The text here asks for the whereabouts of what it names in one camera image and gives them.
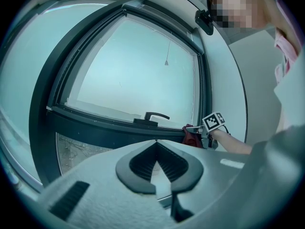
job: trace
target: black rubber pad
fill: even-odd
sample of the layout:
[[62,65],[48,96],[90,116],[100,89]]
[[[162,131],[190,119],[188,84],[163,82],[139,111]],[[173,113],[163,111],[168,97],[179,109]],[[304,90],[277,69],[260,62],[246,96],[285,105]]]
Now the black rubber pad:
[[50,212],[60,219],[66,220],[85,194],[88,187],[89,184],[86,182],[75,182],[75,184],[55,203],[50,209]]

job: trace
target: red cloth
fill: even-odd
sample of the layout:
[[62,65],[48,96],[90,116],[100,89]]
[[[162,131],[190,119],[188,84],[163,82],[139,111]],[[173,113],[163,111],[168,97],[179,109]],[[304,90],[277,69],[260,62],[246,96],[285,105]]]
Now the red cloth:
[[187,124],[186,126],[184,126],[182,129],[185,132],[185,137],[182,141],[182,144],[188,145],[188,146],[193,146],[193,147],[201,147],[201,143],[199,141],[199,138],[197,136],[197,134],[194,133],[190,133],[186,130],[187,127],[193,127],[190,124]]

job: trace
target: window handle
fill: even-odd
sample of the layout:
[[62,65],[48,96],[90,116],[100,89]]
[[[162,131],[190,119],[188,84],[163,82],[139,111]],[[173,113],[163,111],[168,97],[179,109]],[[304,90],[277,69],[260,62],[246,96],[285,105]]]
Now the window handle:
[[133,119],[133,122],[136,124],[141,124],[141,125],[151,125],[151,126],[158,126],[158,122],[151,121],[150,118],[152,115],[160,116],[165,119],[170,119],[168,116],[160,113],[155,113],[155,112],[146,112],[144,119]]
[[150,120],[152,115],[160,116],[160,117],[163,117],[168,120],[170,119],[168,116],[166,116],[164,114],[160,114],[160,113],[156,113],[156,112],[146,112],[144,120]]

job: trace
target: window glass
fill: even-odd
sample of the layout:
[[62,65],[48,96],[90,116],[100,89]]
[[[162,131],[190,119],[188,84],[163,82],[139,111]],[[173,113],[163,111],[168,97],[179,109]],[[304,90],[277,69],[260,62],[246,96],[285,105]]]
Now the window glass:
[[111,151],[106,147],[94,146],[57,134],[57,154],[62,174],[83,160],[100,153]]
[[57,43],[78,22],[105,4],[81,4],[47,10],[32,18],[7,52],[0,70],[1,146],[35,179],[29,112],[39,73]]
[[124,121],[158,112],[170,117],[153,116],[159,126],[192,124],[194,54],[156,26],[124,18],[114,27],[88,54],[66,105]]

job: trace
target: frosted glass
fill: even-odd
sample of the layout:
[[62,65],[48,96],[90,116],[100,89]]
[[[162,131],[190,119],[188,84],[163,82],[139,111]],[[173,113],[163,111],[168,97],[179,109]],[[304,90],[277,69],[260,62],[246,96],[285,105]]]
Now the frosted glass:
[[36,179],[39,178],[29,146],[29,112],[39,73],[64,35],[86,16],[103,6],[82,4],[38,15],[17,37],[2,65],[0,111],[5,121],[0,122],[1,136],[8,140],[8,149],[15,159]]
[[169,47],[170,41],[148,26],[125,20],[98,51],[77,101],[142,118],[145,112],[158,112],[170,117],[162,120],[163,126],[191,124],[193,56],[173,41]]

